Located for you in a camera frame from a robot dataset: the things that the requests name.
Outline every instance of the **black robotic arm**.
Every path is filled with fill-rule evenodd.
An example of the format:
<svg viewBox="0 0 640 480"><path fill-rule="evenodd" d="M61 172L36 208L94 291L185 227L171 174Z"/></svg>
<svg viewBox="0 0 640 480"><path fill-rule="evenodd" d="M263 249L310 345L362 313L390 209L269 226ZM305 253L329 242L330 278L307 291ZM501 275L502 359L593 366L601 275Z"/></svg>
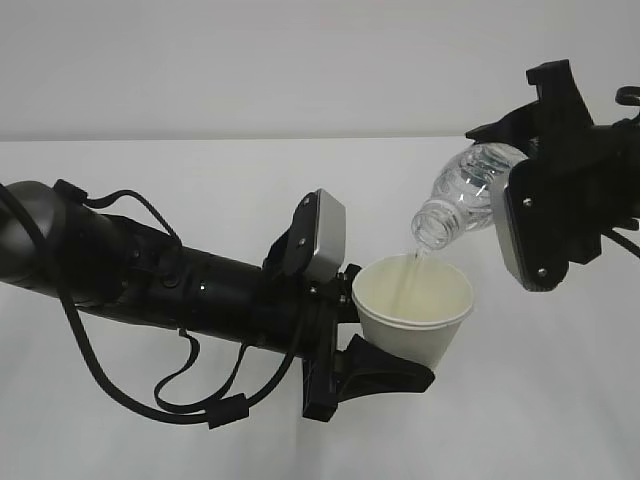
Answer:
<svg viewBox="0 0 640 480"><path fill-rule="evenodd" d="M129 218L103 215L122 196L141 201L167 233ZM141 195L119 191L101 199L65 181L0 185L0 280L58 297L89 370L101 388L130 410L174 424L217 427L249 415L302 358L303 416L328 421L340 401L383 392L423 392L434 379L422 365L394 357L354 336L336 348L340 323L358 322L351 282L359 267L344 261L345 209L324 190L306 195L290 228L261 267L183 246ZM191 345L185 366L155 389L150 408L107 378L78 310L124 323L178 330ZM187 331L241 343L229 380L208 398L174 405L161 388L189 368L199 344ZM248 347L284 353L255 394L225 397Z"/></svg>
<svg viewBox="0 0 640 480"><path fill-rule="evenodd" d="M479 143L502 142L529 159L491 186L491 206L507 269L528 290L553 290L570 263L602 253L603 235L638 254L614 228L638 230L640 115L595 125L568 60L527 72L538 100L467 132ZM616 101L640 106L640 88Z"/></svg>

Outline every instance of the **clear water bottle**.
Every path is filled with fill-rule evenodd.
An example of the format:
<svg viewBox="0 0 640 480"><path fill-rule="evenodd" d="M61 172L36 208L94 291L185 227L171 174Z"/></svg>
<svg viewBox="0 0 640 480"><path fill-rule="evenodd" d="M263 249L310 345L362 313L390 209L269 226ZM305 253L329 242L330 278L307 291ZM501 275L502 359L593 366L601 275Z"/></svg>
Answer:
<svg viewBox="0 0 640 480"><path fill-rule="evenodd" d="M491 182L526 158L510 145L482 143L449 160L411 222L419 250L440 250L467 230L491 225Z"/></svg>

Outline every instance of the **bottle neck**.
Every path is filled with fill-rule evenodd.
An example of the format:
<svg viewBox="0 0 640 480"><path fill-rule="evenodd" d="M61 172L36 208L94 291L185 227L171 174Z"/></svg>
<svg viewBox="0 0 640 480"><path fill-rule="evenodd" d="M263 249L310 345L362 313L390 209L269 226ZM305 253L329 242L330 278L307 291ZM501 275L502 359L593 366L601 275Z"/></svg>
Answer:
<svg viewBox="0 0 640 480"><path fill-rule="evenodd" d="M411 222L413 235L426 252L446 247L462 235L466 226L462 212L452 203L440 199L428 200Z"/></svg>

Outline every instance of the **paper cup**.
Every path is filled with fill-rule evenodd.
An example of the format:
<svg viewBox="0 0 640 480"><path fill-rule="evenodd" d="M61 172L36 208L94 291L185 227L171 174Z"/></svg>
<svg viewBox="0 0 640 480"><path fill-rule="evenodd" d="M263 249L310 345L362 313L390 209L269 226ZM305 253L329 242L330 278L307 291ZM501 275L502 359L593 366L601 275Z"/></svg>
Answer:
<svg viewBox="0 0 640 480"><path fill-rule="evenodd" d="M473 289L457 268L413 254L369 265L353 282L364 337L400 358L434 369L473 308Z"/></svg>

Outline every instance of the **cable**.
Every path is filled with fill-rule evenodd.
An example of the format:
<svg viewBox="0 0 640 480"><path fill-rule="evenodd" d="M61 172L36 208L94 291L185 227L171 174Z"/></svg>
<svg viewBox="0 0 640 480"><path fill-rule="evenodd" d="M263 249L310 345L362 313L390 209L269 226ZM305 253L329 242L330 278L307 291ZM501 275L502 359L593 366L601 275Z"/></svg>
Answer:
<svg viewBox="0 0 640 480"><path fill-rule="evenodd" d="M84 201L84 204L89 208L95 208L96 210L100 210L103 208L110 207L111 205L116 203L118 199L122 197L132 197L138 200L142 205L144 205L144 207L147 210L149 210L149 213L153 215L153 217L160 223L160 225L164 227L164 229L171 236L171 238L173 238L176 244L182 247L182 240L180 240L180 237L175 232L175 230L171 228L171 225L169 225L169 222L167 222L164 219L164 217L160 215L160 212L158 212L158 210L156 210L156 208L153 205L151 205L151 203L142 195L140 195L138 192L135 192L133 190L118 190L117 192L113 192L105 197L87 198Z"/></svg>
<svg viewBox="0 0 640 480"><path fill-rule="evenodd" d="M240 370L240 364L242 363L244 354L250 345L248 343L243 343L242 345L240 345L240 350L238 351L238 358L236 360L235 365L233 366L231 375L229 375L229 378L227 379L227 381L224 383L224 385L222 385L222 387L220 387L220 389L217 392L213 393L212 395L209 395L207 398L200 400L199 402L190 403L187 405L177 405L175 403L170 403L160 398L160 391L171 380L173 380L178 375L181 375L182 373L186 372L189 368L191 368L195 363L196 359L198 358L198 354L200 353L200 343L198 342L198 340L196 340L194 337L189 335L184 329L181 329L179 334L181 337L184 337L187 340L189 340L189 343L191 344L189 358L187 359L184 366L180 370L176 371L175 373L172 373L171 375L168 375L167 377L163 378L158 382L158 384L153 389L153 396L156 399L156 404L163 410L166 410L167 412L180 413L180 414L200 412L212 406L214 402L222 399L222 397L224 397L229 392L229 390L231 389L231 386L233 385L233 381L235 380L236 376L238 375L238 371Z"/></svg>
<svg viewBox="0 0 640 480"><path fill-rule="evenodd" d="M33 242L36 248L38 255L41 257L42 261L44 262L47 275L49 276L49 279L51 280L51 282L55 285L58 298L60 299L62 308L64 309L67 319L69 320L69 326L71 327L71 331L73 332L73 335L76 339L78 348L80 349L80 353L82 354L82 358L84 359L87 367L89 368L89 371L91 372L91 375L95 379L96 383L98 383L100 388L102 388L102 390L107 395L109 395L113 400L118 402L123 407L131 410L132 412L137 413L138 415L142 415L143 417L149 418L151 420L155 420L163 423L171 423L175 425L193 425L193 424L199 424L199 423L208 423L208 418L205 414L175 415L175 414L163 412L161 410L156 410L155 408L148 407L147 405L144 405L138 402L137 400L134 400L133 398L129 397L126 393L124 393L122 390L116 387L111 382L111 380L109 380L109 377L107 377L104 370L100 366L100 363L96 358L96 354L93 351L93 348L91 347L91 343L89 341L89 337L87 336L87 332L85 331L84 326L82 325L82 319L80 318L78 309L76 308L73 298L71 297L69 288L66 285L64 277L62 275L62 271L60 270L60 266L58 265L58 262L53 256L53 252L51 251L51 247L49 243L42 235L42 232L36 225L35 221L31 217L29 212L27 212L24 206L13 196L13 194L2 183L0 183L0 201L2 201L5 204L5 206L9 209L9 211L15 216L18 222L20 222L22 227L26 230L27 234L29 235L29 238L31 239L31 241Z"/></svg>
<svg viewBox="0 0 640 480"><path fill-rule="evenodd" d="M260 390L258 390L256 393L254 393L252 396L250 396L247 399L247 402L249 403L249 407L253 407L257 403L264 400L265 397L269 395L282 381L282 379L284 378L284 375L287 373L287 370L289 370L291 363L293 363L293 359L296 355L296 351L298 350L298 346L300 345L300 340L302 339L302 332L304 331L304 326L306 324L306 316L304 316L306 315L306 308L304 308L304 306L302 311L305 313L303 314L302 318L300 318L300 320L298 321L298 325L296 325L296 329L293 334L293 339L291 340L291 344L289 345L289 349L287 350L287 353L282 359L282 363L280 363L280 366L276 370L276 373L273 374L273 377L269 379L269 381L264 385L264 387L262 387Z"/></svg>
<svg viewBox="0 0 640 480"><path fill-rule="evenodd" d="M632 255L635 255L636 257L640 258L640 247L635 243L633 243L624 235L621 235L618 232L615 232L613 230L608 230L604 232L603 235L609 238L610 240L616 242L618 245L626 249Z"/></svg>

